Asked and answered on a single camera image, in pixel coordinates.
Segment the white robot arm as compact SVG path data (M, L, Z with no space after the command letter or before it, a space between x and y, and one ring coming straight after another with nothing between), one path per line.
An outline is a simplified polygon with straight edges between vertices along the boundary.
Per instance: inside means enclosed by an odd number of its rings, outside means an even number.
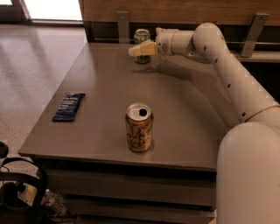
M196 53L215 68L240 120L220 143L216 224L280 224L280 104L229 51L215 24L156 33L129 55Z

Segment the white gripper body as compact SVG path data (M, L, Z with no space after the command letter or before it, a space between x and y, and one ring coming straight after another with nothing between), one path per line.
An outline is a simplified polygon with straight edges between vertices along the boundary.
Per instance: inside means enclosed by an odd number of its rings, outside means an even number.
M178 30L173 35L157 35L157 50L163 55L188 56L194 49L193 31Z

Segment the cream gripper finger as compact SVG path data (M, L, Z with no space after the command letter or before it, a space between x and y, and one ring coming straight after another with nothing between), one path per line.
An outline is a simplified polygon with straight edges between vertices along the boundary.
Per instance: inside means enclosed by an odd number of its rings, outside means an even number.
M157 35L173 35L175 32L177 32L178 29L164 29L164 28L161 28L161 27L157 27L156 28L156 34Z
M128 54L131 57L136 56L151 56L158 52L158 46L154 41L150 39L145 40L139 45L134 45L128 50Z

